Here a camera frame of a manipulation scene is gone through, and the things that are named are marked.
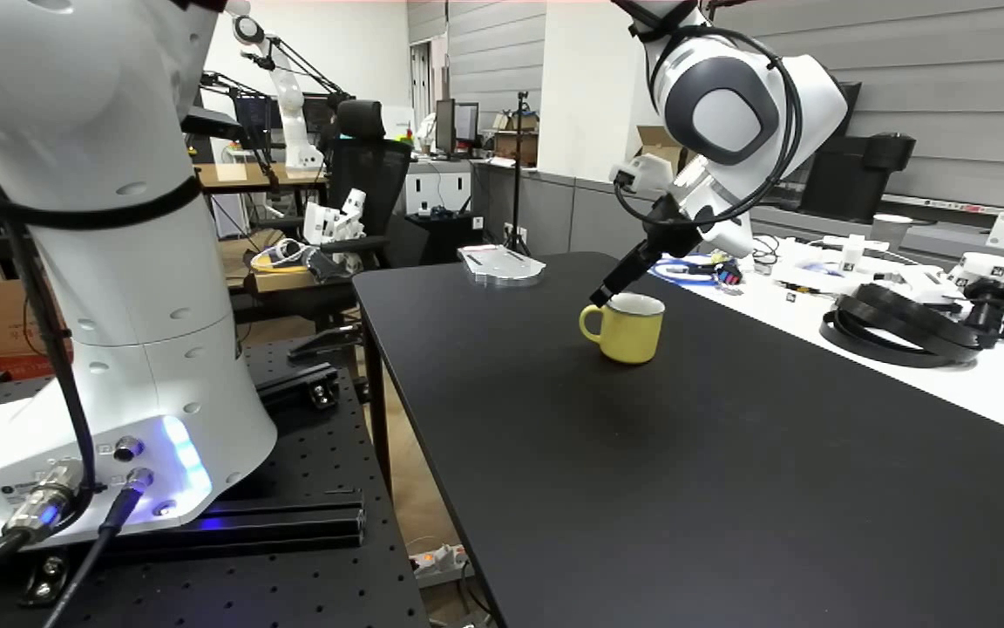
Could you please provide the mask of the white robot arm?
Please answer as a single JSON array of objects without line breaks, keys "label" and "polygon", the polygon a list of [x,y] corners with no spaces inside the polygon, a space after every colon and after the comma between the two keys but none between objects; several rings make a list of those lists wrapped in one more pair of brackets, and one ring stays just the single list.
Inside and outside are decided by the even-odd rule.
[{"label": "white robot arm", "polygon": [[0,0],[0,197],[51,282],[62,374],[0,404],[0,546],[182,526],[278,444],[185,154],[233,0]]}]

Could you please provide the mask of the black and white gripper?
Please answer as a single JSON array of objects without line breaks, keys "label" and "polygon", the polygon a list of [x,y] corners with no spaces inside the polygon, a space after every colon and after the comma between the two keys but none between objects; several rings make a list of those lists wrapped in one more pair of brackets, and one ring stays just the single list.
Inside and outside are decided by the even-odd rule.
[{"label": "black and white gripper", "polygon": [[682,170],[655,154],[639,154],[615,170],[617,201],[642,224],[639,242],[588,293],[596,308],[610,304],[642,280],[664,254],[682,260],[696,243],[745,260],[753,251],[749,217],[715,182],[706,156],[692,156]]}]

